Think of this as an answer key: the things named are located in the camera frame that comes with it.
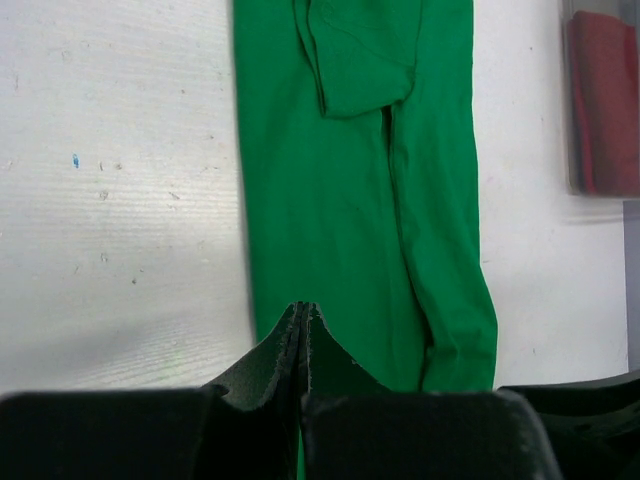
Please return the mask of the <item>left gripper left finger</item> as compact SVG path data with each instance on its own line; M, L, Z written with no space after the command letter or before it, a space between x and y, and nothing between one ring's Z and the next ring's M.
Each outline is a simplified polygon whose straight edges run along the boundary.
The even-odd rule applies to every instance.
M295 479L303 304L204 386L211 395L197 456L199 479Z

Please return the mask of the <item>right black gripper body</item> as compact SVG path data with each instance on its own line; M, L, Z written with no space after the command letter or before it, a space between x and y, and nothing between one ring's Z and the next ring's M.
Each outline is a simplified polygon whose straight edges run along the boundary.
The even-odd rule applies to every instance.
M566 479L639 480L639 372L511 386L545 427Z

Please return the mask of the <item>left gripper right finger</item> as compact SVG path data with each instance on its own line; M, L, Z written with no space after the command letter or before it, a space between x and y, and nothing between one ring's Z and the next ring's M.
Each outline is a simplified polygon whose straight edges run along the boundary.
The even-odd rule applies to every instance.
M359 479L369 471L379 424L375 402L390 390L339 344L320 307L306 303L300 324L299 411L307 479Z

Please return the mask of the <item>green polo shirt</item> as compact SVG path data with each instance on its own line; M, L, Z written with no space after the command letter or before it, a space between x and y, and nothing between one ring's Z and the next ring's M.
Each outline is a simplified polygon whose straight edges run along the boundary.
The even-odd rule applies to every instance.
M254 329L296 301L405 392L492 388L469 1L236 1Z

